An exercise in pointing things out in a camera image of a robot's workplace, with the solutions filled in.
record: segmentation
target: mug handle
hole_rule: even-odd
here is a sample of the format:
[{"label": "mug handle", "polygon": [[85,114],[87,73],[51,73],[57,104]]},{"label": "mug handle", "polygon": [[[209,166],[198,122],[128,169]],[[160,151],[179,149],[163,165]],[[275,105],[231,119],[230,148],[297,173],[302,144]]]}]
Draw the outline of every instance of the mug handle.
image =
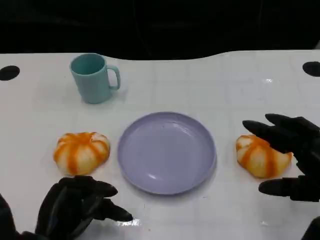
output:
[{"label": "mug handle", "polygon": [[117,86],[110,86],[110,89],[118,90],[120,88],[120,81],[121,81],[119,69],[116,66],[112,66],[112,65],[107,65],[106,68],[113,70],[116,76]]}]

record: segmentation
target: plate rim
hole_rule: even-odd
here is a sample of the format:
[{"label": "plate rim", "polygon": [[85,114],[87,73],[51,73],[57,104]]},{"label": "plate rim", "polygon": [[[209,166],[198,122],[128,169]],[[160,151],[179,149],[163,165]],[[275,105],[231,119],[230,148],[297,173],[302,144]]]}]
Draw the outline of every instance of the plate rim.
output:
[{"label": "plate rim", "polygon": [[[127,135],[126,132],[128,132],[135,124],[137,124],[138,122],[142,121],[143,119],[150,118],[150,117],[156,116],[156,115],[162,115],[162,114],[163,115],[165,115],[165,114],[174,114],[174,115],[182,116],[183,118],[191,119],[192,121],[194,121],[197,124],[199,124],[204,129],[204,131],[208,134],[209,140],[212,143],[213,150],[214,150],[214,153],[215,153],[213,158],[212,158],[211,165],[208,168],[208,170],[206,171],[206,173],[203,175],[203,177],[201,177],[199,181],[195,182],[191,186],[186,187],[185,189],[182,189],[182,190],[176,191],[176,192],[157,192],[157,191],[152,191],[150,189],[146,189],[146,188],[140,186],[139,184],[134,183],[134,181],[132,181],[130,179],[130,177],[127,175],[126,171],[124,171],[123,164],[119,159],[119,155],[120,155],[119,153],[120,153],[121,147],[123,146],[123,142],[125,141],[125,136]],[[217,148],[216,148],[215,140],[214,140],[213,136],[211,135],[211,133],[209,132],[209,130],[201,122],[199,122],[198,120],[194,119],[191,116],[188,116],[186,114],[182,114],[182,113],[179,113],[179,112],[157,111],[157,112],[152,112],[152,113],[149,113],[149,114],[144,115],[142,117],[139,117],[138,119],[133,121],[129,126],[126,127],[126,129],[123,131],[123,133],[122,133],[122,135],[121,135],[121,137],[119,139],[118,145],[117,145],[117,161],[118,161],[118,164],[119,164],[120,171],[121,171],[122,175],[124,176],[124,178],[130,184],[135,186],[136,188],[138,188],[140,190],[143,190],[143,191],[145,191],[147,193],[155,194],[155,195],[176,195],[176,194],[185,193],[187,191],[190,191],[190,190],[194,189],[195,187],[197,187],[201,183],[203,183],[213,173],[213,171],[216,169],[216,165],[217,165]]]}]

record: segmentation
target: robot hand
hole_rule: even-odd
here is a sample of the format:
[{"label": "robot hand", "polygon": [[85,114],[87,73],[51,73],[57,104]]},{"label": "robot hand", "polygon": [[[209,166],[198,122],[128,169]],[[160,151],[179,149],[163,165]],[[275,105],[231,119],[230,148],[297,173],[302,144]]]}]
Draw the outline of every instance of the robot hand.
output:
[{"label": "robot hand", "polygon": [[320,128],[303,117],[266,114],[273,126],[245,120],[243,126],[282,153],[293,152],[297,167],[305,174],[296,178],[267,180],[259,191],[274,196],[290,196],[294,201],[318,202],[320,199]]},{"label": "robot hand", "polygon": [[91,176],[64,177],[54,184],[44,198],[35,234],[16,231],[9,205],[0,195],[0,229],[8,240],[73,240],[93,219],[129,222],[133,217],[114,205],[108,197],[116,188]]}]

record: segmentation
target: black circular marker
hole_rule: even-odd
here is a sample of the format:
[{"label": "black circular marker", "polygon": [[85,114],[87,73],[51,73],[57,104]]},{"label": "black circular marker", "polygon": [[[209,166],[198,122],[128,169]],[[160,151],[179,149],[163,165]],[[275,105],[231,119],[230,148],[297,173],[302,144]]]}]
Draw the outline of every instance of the black circular marker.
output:
[{"label": "black circular marker", "polygon": [[302,66],[303,71],[313,77],[320,77],[320,62],[308,61]]},{"label": "black circular marker", "polygon": [[20,73],[17,66],[5,66],[0,69],[0,81],[9,81],[14,79]]}]

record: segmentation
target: pumpkin-shaped bun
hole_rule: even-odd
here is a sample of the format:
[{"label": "pumpkin-shaped bun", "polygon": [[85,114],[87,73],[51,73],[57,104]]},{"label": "pumpkin-shaped bun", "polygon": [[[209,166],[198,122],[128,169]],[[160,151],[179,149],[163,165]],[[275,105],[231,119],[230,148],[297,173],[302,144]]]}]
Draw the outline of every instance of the pumpkin-shaped bun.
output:
[{"label": "pumpkin-shaped bun", "polygon": [[66,133],[56,146],[53,159],[67,175],[87,175],[105,162],[110,143],[97,132]]},{"label": "pumpkin-shaped bun", "polygon": [[236,140],[235,148],[238,163],[257,178],[272,178],[282,174],[292,158],[291,152],[278,152],[255,135],[241,135]]}]

